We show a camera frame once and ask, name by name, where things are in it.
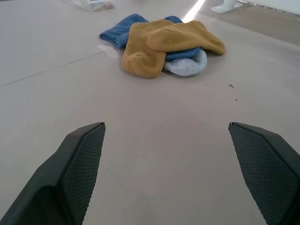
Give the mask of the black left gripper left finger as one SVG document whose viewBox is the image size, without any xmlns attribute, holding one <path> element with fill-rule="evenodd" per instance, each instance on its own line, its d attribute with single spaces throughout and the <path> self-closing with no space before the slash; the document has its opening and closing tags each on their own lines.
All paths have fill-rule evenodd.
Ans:
<svg viewBox="0 0 300 225">
<path fill-rule="evenodd" d="M 96 184 L 105 124 L 69 133 L 34 172 L 0 225 L 83 225 Z"/>
</svg>

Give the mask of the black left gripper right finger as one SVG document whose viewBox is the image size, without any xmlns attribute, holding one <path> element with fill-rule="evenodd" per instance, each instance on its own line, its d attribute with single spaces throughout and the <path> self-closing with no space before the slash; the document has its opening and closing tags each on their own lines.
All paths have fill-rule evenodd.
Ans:
<svg viewBox="0 0 300 225">
<path fill-rule="evenodd" d="M 267 225 L 300 225 L 300 155 L 278 134 L 231 122 L 247 188 Z"/>
</svg>

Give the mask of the clear plastic container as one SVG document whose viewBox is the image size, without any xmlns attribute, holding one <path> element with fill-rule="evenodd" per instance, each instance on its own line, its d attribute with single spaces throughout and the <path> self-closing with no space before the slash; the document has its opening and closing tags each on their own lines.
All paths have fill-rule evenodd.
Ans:
<svg viewBox="0 0 300 225">
<path fill-rule="evenodd" d="M 114 0 L 73 0 L 74 3 L 90 12 L 112 9 L 115 7 Z"/>
</svg>

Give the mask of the light grey sock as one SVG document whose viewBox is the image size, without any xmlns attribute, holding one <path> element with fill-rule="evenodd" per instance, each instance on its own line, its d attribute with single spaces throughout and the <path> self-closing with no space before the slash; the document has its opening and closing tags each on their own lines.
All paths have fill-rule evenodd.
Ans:
<svg viewBox="0 0 300 225">
<path fill-rule="evenodd" d="M 179 76 L 193 76 L 201 73 L 207 66 L 207 54 L 204 50 L 191 59 L 175 59 L 164 64 L 164 70 Z"/>
</svg>

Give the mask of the blue sock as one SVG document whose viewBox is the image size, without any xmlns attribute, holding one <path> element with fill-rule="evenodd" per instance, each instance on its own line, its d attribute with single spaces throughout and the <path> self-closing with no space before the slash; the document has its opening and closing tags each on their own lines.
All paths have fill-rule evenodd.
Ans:
<svg viewBox="0 0 300 225">
<path fill-rule="evenodd" d="M 139 14 L 131 14 L 117 23 L 114 27 L 102 32 L 99 38 L 109 42 L 118 49 L 124 49 L 128 42 L 129 31 L 135 23 L 148 23 L 144 17 Z"/>
<path fill-rule="evenodd" d="M 177 17 L 177 16 L 168 16 L 165 18 L 166 20 L 169 20 L 173 23 L 183 23 L 183 21 Z M 175 52 L 167 52 L 166 53 L 166 61 L 172 61 L 176 59 L 190 59 L 195 57 L 200 52 L 200 47 L 193 48 L 193 49 L 187 49 L 187 50 L 181 50 L 181 51 L 175 51 Z"/>
</svg>

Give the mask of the mustard yellow sock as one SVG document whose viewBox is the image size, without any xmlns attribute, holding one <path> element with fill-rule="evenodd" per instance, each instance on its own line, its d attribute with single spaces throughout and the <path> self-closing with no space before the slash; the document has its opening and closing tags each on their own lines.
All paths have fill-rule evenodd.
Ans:
<svg viewBox="0 0 300 225">
<path fill-rule="evenodd" d="M 200 21 L 174 23 L 151 31 L 148 46 L 156 51 L 175 52 L 200 47 L 215 54 L 226 52 L 225 44 L 214 36 Z"/>
<path fill-rule="evenodd" d="M 147 38 L 150 32 L 171 24 L 165 19 L 134 23 L 122 56 L 123 69 L 143 78 L 158 77 L 164 67 L 166 53 L 149 48 Z"/>
</svg>

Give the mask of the white stand base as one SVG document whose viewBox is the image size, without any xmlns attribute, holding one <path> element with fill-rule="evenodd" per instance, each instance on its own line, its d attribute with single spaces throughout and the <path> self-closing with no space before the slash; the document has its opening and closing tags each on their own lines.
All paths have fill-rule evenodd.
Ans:
<svg viewBox="0 0 300 225">
<path fill-rule="evenodd" d="M 212 7 L 211 11 L 217 14 L 225 14 L 242 6 L 243 4 L 236 2 L 236 0 L 224 0 L 222 5 Z"/>
</svg>

